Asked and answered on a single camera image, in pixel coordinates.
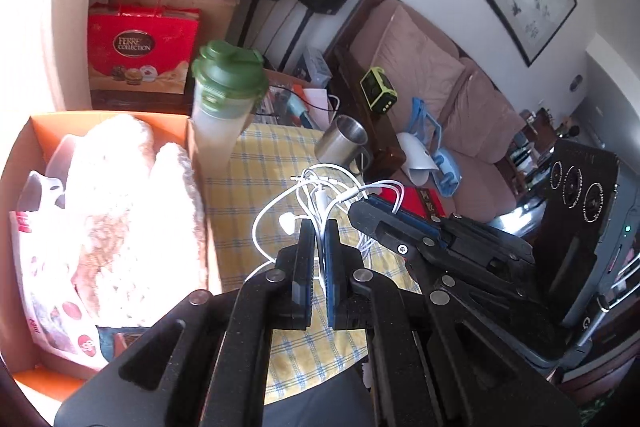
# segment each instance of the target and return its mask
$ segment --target plastic bottle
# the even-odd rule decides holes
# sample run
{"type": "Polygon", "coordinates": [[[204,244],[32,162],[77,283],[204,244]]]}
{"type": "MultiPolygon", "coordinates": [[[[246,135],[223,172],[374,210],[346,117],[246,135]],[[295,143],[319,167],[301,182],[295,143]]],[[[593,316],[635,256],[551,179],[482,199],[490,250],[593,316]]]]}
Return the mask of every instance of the plastic bottle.
{"type": "Polygon", "coordinates": [[[225,41],[209,42],[193,61],[196,85],[191,119],[206,176],[224,171],[247,116],[267,92],[263,62],[257,51],[225,41]]]}

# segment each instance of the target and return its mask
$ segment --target red gift bag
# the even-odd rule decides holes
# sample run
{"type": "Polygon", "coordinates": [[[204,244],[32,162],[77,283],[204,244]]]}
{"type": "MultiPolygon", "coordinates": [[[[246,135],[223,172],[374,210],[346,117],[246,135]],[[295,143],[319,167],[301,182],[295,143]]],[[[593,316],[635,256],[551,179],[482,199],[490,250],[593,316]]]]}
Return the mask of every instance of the red gift bag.
{"type": "Polygon", "coordinates": [[[92,6],[87,31],[90,88],[183,93],[199,13],[92,6]]]}

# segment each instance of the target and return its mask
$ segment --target metal cup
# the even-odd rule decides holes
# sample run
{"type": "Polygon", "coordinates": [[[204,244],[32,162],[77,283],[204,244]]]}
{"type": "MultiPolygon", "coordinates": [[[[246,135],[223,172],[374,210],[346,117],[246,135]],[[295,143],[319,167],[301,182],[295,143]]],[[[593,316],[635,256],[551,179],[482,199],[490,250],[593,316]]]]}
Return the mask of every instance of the metal cup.
{"type": "Polygon", "coordinates": [[[350,169],[351,162],[362,155],[362,174],[371,165],[371,153],[366,149],[367,131],[350,116],[340,115],[331,123],[316,143],[316,158],[320,163],[332,163],[350,169]]]}

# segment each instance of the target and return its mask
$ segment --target silver bolt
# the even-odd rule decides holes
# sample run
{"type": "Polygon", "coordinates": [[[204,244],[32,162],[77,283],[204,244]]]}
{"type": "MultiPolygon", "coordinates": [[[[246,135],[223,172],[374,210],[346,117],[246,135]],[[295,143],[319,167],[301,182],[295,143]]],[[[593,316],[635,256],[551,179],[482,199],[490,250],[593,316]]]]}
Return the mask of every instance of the silver bolt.
{"type": "Polygon", "coordinates": [[[353,278],[358,282],[369,282],[373,279],[373,273],[371,270],[367,270],[366,268],[358,268],[353,272],[353,278]]]}
{"type": "Polygon", "coordinates": [[[189,295],[189,302],[194,306],[200,306],[209,300],[209,295],[206,290],[196,290],[189,295]]]}
{"type": "Polygon", "coordinates": [[[436,306],[444,306],[445,304],[449,304],[449,294],[442,290],[431,292],[429,298],[431,299],[431,302],[436,306]]]}
{"type": "Polygon", "coordinates": [[[281,282],[284,281],[285,273],[277,268],[272,268],[268,270],[266,277],[269,282],[281,282]]]}

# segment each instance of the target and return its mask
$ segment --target brown sofa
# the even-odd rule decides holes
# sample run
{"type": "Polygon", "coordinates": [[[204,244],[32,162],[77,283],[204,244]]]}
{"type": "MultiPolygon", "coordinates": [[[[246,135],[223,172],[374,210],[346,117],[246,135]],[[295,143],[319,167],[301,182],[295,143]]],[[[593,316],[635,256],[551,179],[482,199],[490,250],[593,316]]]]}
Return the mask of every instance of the brown sofa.
{"type": "MultiPolygon", "coordinates": [[[[395,132],[404,131],[412,97],[425,100],[443,126],[442,146],[455,157],[462,173],[456,193],[442,202],[448,212],[489,222],[516,207],[513,192],[494,164],[505,156],[525,122],[478,65],[425,17],[399,0],[361,0],[325,58],[335,73],[332,89],[347,75],[353,91],[358,75],[372,66],[385,69],[399,101],[388,119],[383,116],[374,122],[374,134],[385,120],[395,132]],[[346,62],[352,64],[351,71],[344,70],[346,62]]],[[[360,115],[370,118],[362,111],[360,115]]],[[[394,155],[396,168],[404,163],[397,141],[381,143],[374,136],[372,145],[374,163],[394,155]]],[[[408,182],[401,171],[395,177],[408,182]]]]}

